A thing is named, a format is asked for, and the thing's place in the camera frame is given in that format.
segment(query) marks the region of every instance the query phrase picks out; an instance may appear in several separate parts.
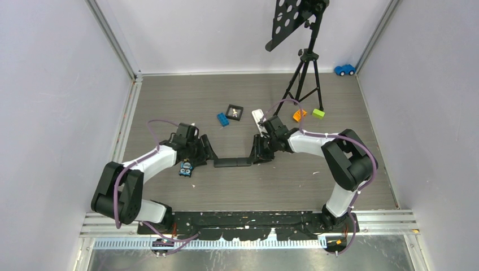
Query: green lego brick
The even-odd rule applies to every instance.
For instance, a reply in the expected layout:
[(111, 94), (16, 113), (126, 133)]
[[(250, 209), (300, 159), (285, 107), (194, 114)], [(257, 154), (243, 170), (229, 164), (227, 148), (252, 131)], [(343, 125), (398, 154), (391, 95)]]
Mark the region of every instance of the green lego brick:
[(318, 109), (314, 109), (312, 115), (321, 120), (324, 117), (324, 112)]

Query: blue lego brick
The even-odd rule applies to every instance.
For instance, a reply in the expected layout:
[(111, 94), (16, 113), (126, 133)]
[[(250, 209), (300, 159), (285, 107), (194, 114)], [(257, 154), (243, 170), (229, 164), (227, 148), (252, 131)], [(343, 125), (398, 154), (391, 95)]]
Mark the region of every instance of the blue lego brick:
[(218, 120), (221, 123), (221, 126), (225, 127), (225, 126), (229, 125), (229, 120), (226, 118), (226, 115), (224, 113), (219, 113), (217, 115), (217, 117), (218, 117)]

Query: blue toy car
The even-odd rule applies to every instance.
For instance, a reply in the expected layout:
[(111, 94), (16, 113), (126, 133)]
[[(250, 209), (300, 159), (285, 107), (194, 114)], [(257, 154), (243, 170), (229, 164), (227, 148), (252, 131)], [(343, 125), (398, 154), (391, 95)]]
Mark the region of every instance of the blue toy car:
[(344, 66), (335, 67), (334, 72), (339, 76), (344, 76), (345, 74), (353, 75), (356, 73), (356, 68), (348, 64)]
[(181, 162), (180, 164), (180, 172), (178, 174), (180, 176), (185, 176), (185, 177), (190, 177), (191, 178), (191, 172), (193, 171), (193, 166), (191, 165), (190, 162)]

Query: perforated black panel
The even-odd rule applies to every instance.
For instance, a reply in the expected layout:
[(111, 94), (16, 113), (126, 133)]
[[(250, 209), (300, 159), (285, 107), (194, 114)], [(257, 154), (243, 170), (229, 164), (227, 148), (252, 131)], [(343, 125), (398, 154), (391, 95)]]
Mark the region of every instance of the perforated black panel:
[(266, 44), (267, 51), (271, 52), (311, 17), (312, 13), (305, 10), (304, 1), (307, 0), (276, 0), (272, 40)]

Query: black music stand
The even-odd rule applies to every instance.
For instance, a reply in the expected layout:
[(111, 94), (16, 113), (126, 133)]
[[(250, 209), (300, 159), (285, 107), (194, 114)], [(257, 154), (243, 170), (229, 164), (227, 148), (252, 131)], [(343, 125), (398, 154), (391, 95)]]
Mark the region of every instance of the black music stand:
[[(276, 46), (278, 46), (283, 40), (285, 40), (291, 33), (293, 33), (300, 25), (304, 23), (305, 28), (310, 28), (312, 30), (310, 45), (308, 48), (300, 50), (298, 55), (300, 56), (300, 61), (298, 68), (293, 74), (293, 78), (289, 81), (288, 88), (286, 89), (283, 99), (289, 95), (291, 99), (295, 99), (299, 102), (309, 97), (315, 91), (317, 92), (317, 97), (319, 101), (319, 110), (323, 111), (323, 100), (321, 98), (321, 87), (319, 84), (319, 74), (317, 71), (317, 59), (318, 55), (313, 52), (314, 45), (316, 42), (317, 34), (319, 33), (319, 26), (321, 20), (323, 19), (323, 12), (329, 5), (329, 0), (276, 0), (276, 10), (275, 18), (273, 19), (273, 34), (272, 39), (266, 44), (266, 50), (271, 52)], [(316, 21), (310, 23), (308, 19), (314, 15)], [(306, 78), (306, 73), (308, 71), (308, 66), (310, 62), (313, 61), (315, 77), (316, 77), (316, 88), (311, 90), (308, 94), (301, 98), (301, 90), (303, 88), (304, 79)], [(301, 77), (299, 78), (298, 89), (296, 91), (295, 97), (291, 94), (291, 87), (294, 84), (294, 81), (299, 75), (299, 72), (303, 68)], [(275, 115), (278, 115), (283, 103), (280, 103), (278, 106)]]

